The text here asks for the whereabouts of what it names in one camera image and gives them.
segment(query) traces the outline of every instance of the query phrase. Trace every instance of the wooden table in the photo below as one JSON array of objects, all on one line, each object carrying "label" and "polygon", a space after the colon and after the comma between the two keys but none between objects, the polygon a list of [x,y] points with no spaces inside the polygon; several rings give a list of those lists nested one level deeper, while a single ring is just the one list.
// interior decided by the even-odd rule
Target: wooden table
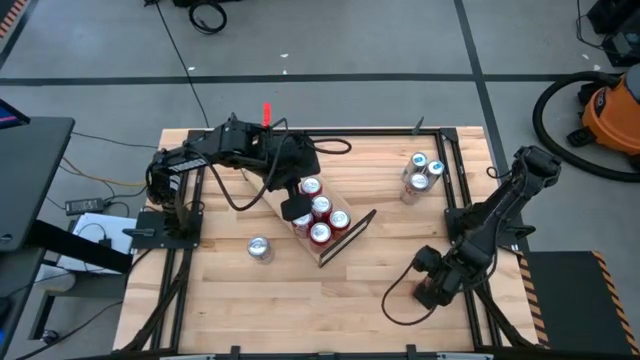
[{"label": "wooden table", "polygon": [[[492,162],[484,131],[481,127],[457,130],[473,201],[484,200],[497,187],[496,180],[485,173]],[[164,130],[160,146],[180,146],[187,132]],[[414,206],[399,200],[400,172],[415,151],[437,156],[434,137],[347,139],[353,144],[349,154],[319,154],[322,176],[344,196],[355,217],[372,208],[378,213],[366,232],[322,269],[268,204],[260,201],[249,211],[233,211],[206,172],[202,243],[193,256],[180,353],[229,353],[232,345],[240,345],[243,353],[403,352],[406,344],[415,344],[418,351],[472,349],[462,295],[411,327],[391,323],[380,310],[383,292],[418,249],[428,244],[444,253],[448,248],[442,181]],[[447,152],[453,164],[449,147]],[[255,196],[255,189],[239,171],[219,167],[219,172],[237,203]],[[461,206],[455,171],[452,178]],[[273,240],[276,254],[270,265],[259,265],[247,255],[247,241],[256,234]],[[152,251],[131,274],[114,348],[128,343],[153,310],[165,254],[166,250]],[[520,332],[536,342],[516,257],[506,251],[499,256],[490,280],[493,296]],[[391,293],[387,309],[397,319],[409,321],[425,314],[410,296],[413,284],[424,276],[410,272]],[[484,310],[476,303],[483,339],[489,343]],[[173,311],[167,314],[165,324],[171,324]],[[163,344],[167,345],[170,326],[165,329]]]}]

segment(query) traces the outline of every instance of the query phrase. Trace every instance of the shop vacuum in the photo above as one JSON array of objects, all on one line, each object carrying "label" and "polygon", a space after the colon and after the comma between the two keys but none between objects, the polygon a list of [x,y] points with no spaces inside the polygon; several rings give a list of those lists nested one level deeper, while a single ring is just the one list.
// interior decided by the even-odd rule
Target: shop vacuum
[{"label": "shop vacuum", "polygon": [[640,182],[640,173],[617,171],[587,161],[556,143],[547,133],[542,115],[549,99],[560,89],[587,81],[578,93],[585,107],[582,128],[567,136],[569,144],[581,147],[591,143],[622,152],[631,166],[640,172],[640,64],[616,76],[596,71],[583,71],[553,83],[533,109],[533,128],[549,151],[569,164],[593,175],[622,182]]}]

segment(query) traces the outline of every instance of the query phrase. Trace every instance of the gray floor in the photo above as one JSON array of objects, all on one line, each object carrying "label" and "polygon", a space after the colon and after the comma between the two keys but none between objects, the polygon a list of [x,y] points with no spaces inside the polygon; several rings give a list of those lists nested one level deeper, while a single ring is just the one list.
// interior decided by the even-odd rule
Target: gray floor
[{"label": "gray floor", "polygon": [[[593,1],[582,1],[585,12]],[[574,0],[464,0],[479,62],[485,74],[561,74],[615,70],[604,54],[575,39]],[[195,32],[186,11],[162,2],[163,13],[194,76],[430,73],[471,74],[454,2],[448,0],[244,0],[225,4],[228,27],[206,37]],[[597,37],[588,24],[585,37]],[[40,0],[0,69],[0,81],[19,78],[182,76],[178,57],[157,11],[129,0]],[[234,111],[259,121],[269,101],[275,118],[292,126],[424,125],[485,126],[481,100],[469,81],[368,81],[197,84],[205,111],[218,124]],[[548,83],[487,83],[507,158],[536,143],[531,111]],[[121,141],[155,144],[162,128],[204,125],[188,85],[0,86],[3,99],[29,115],[71,116],[76,130]],[[577,104],[567,90],[549,105],[546,119],[560,138],[577,123]],[[66,156],[88,173],[140,181],[152,152],[74,137]],[[601,162],[619,159],[594,149]],[[640,329],[640,253],[633,185],[594,178],[565,166],[557,186],[535,198],[524,220],[538,232],[533,250],[599,250],[608,259],[632,326]],[[119,188],[118,193],[133,189]],[[49,196],[107,196],[100,183],[64,172]],[[139,208],[143,197],[128,199]],[[122,210],[113,209],[115,214]],[[49,203],[40,218],[64,227],[68,218]],[[30,307],[36,303],[34,291]],[[64,333],[109,300],[64,300],[50,326]],[[80,334],[39,355],[41,359],[104,354],[118,317],[109,310]],[[25,341],[23,318],[9,359],[36,348]]]}]

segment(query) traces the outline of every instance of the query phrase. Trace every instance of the can lid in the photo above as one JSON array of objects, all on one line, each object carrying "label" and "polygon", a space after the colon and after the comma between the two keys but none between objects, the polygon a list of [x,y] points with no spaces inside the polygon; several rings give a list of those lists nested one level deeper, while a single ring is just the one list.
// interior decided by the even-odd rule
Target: can lid
[{"label": "can lid", "polygon": [[349,218],[349,214],[342,210],[336,210],[331,213],[331,217],[329,218],[331,225],[337,228],[343,228],[349,225],[351,219]]},{"label": "can lid", "polygon": [[444,164],[437,160],[430,162],[429,172],[434,175],[442,175],[444,172]]},{"label": "can lid", "polygon": [[300,216],[299,218],[293,220],[293,224],[297,226],[307,225],[310,222],[311,222],[311,213]]},{"label": "can lid", "polygon": [[249,254],[253,256],[263,255],[269,250],[269,241],[263,236],[256,236],[249,240]]},{"label": "can lid", "polygon": [[427,161],[429,161],[427,155],[422,152],[417,152],[411,156],[411,162],[416,166],[426,166]]},{"label": "can lid", "polygon": [[311,238],[315,242],[327,242],[331,238],[331,229],[325,223],[317,223],[311,227]]},{"label": "can lid", "polygon": [[307,178],[302,182],[302,191],[307,194],[315,193],[320,190],[320,181],[316,178]]},{"label": "can lid", "polygon": [[426,189],[427,185],[429,185],[429,179],[424,174],[415,173],[411,175],[409,180],[411,185],[416,189]]},{"label": "can lid", "polygon": [[313,205],[311,208],[320,212],[329,211],[329,209],[331,209],[331,200],[324,195],[318,195],[313,198]]}]

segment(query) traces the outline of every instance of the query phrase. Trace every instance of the aluminum can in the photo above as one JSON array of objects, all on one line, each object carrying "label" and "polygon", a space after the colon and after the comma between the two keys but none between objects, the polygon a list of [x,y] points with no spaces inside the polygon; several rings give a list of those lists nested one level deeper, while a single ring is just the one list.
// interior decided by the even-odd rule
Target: aluminum can
[{"label": "aluminum can", "polygon": [[429,184],[427,185],[427,190],[431,190],[433,185],[438,182],[440,176],[444,173],[444,164],[438,160],[432,161],[427,165],[427,171],[425,171],[425,175],[427,175],[427,180],[429,180]]},{"label": "aluminum can", "polygon": [[302,184],[300,184],[300,192],[309,194],[309,197],[313,199],[322,194],[322,184],[316,178],[306,178]]},{"label": "aluminum can", "polygon": [[331,228],[325,223],[316,223],[311,227],[311,249],[321,253],[329,245],[331,240]]},{"label": "aluminum can", "polygon": [[407,205],[413,205],[427,191],[428,186],[429,180],[425,174],[411,174],[400,191],[400,200]]},{"label": "aluminum can", "polygon": [[405,166],[402,171],[402,181],[406,182],[409,175],[424,172],[427,168],[427,164],[429,163],[429,158],[423,152],[417,152],[411,155],[411,159],[409,159],[409,163]]},{"label": "aluminum can", "polygon": [[255,236],[249,240],[247,247],[249,256],[261,264],[269,264],[273,260],[274,251],[271,242],[264,236]]},{"label": "aluminum can", "polygon": [[311,231],[311,227],[313,226],[313,215],[308,213],[293,220],[291,224],[293,225],[293,231],[300,239],[307,239],[309,237],[309,231]]},{"label": "aluminum can", "polygon": [[333,204],[328,197],[318,195],[313,198],[311,203],[311,213],[313,214],[313,218],[316,222],[328,223],[331,210],[333,210]]},{"label": "aluminum can", "polygon": [[335,210],[329,217],[329,227],[331,228],[331,236],[333,240],[338,240],[349,230],[351,225],[351,216],[346,211]]}]

